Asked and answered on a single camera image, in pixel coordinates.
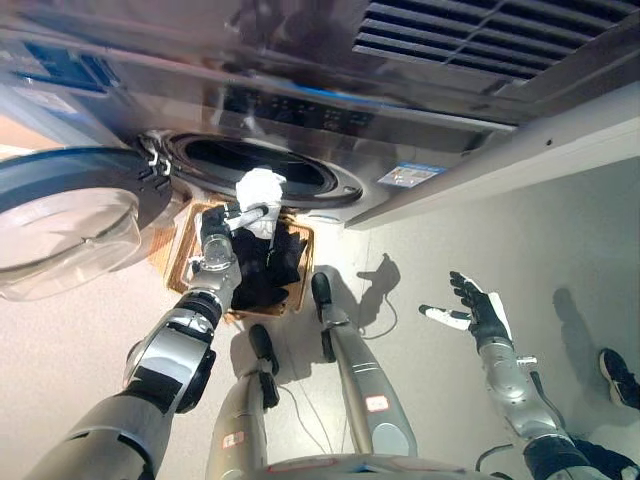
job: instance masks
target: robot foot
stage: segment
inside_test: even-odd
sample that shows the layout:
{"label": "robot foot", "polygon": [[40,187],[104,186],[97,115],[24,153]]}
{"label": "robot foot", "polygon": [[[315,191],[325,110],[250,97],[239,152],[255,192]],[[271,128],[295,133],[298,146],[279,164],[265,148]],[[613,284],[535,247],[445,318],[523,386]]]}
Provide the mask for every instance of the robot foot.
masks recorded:
{"label": "robot foot", "polygon": [[329,285],[329,279],[324,273],[318,272],[311,279],[311,293],[313,293],[313,301],[316,303],[318,320],[322,321],[322,307],[331,304],[331,285]]}
{"label": "robot foot", "polygon": [[260,387],[262,388],[262,394],[264,396],[264,408],[273,408],[278,405],[280,401],[278,387],[273,379],[274,375],[278,374],[280,365],[273,350],[273,344],[271,343],[267,329],[259,324],[251,327],[249,330],[249,342],[256,357],[271,363],[271,372],[260,372]]}
{"label": "robot foot", "polygon": [[267,329],[260,324],[256,324],[249,330],[249,342],[256,357],[265,359],[271,363],[271,373],[275,376],[280,371],[280,364],[273,350],[271,337]]}

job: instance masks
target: air vent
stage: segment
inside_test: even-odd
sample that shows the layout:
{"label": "air vent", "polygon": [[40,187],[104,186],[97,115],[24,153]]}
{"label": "air vent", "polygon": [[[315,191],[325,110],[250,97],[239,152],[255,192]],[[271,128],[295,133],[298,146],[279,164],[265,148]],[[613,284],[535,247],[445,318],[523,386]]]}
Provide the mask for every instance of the air vent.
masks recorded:
{"label": "air vent", "polygon": [[353,50],[526,81],[638,8],[639,0],[372,0]]}

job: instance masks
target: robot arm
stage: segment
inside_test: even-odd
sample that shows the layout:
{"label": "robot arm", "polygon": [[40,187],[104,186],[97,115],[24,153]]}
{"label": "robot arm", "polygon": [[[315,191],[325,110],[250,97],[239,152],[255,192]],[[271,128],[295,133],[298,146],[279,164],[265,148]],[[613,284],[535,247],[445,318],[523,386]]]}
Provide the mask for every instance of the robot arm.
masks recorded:
{"label": "robot arm", "polygon": [[485,293],[470,278],[451,272],[454,293],[471,315],[423,305],[426,316],[458,329],[468,329],[487,376],[489,395],[507,422],[535,480],[606,479],[592,468],[560,425],[553,409],[523,371],[500,296]]}
{"label": "robot arm", "polygon": [[191,288],[129,352],[123,391],[90,410],[27,479],[155,478],[174,414],[202,396],[215,361],[214,331],[241,281],[230,232],[262,215],[256,209],[231,219],[222,207],[203,213],[203,255]]}

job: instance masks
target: washing machine drum opening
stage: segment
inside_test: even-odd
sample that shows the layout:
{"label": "washing machine drum opening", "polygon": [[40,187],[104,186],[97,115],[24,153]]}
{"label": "washing machine drum opening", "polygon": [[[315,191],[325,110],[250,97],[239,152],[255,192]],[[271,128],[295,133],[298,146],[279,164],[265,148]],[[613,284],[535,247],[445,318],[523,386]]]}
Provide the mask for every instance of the washing machine drum opening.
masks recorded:
{"label": "washing machine drum opening", "polygon": [[204,176],[226,186],[235,186],[245,173],[258,167],[269,167],[287,179],[283,185],[285,195],[319,195],[330,192],[337,184],[333,172],[321,163],[275,147],[200,137],[183,143],[181,150]]}

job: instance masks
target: white cloth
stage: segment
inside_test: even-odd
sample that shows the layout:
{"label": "white cloth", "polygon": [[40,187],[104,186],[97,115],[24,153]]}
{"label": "white cloth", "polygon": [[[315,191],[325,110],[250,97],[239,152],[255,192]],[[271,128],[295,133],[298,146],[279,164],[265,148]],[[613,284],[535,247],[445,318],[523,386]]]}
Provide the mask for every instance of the white cloth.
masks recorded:
{"label": "white cloth", "polygon": [[282,205],[282,184],[286,181],[282,175],[273,173],[268,168],[254,168],[236,183],[236,198],[240,210],[246,212],[262,205],[269,209],[261,220],[245,227],[256,237],[264,240],[273,239]]}

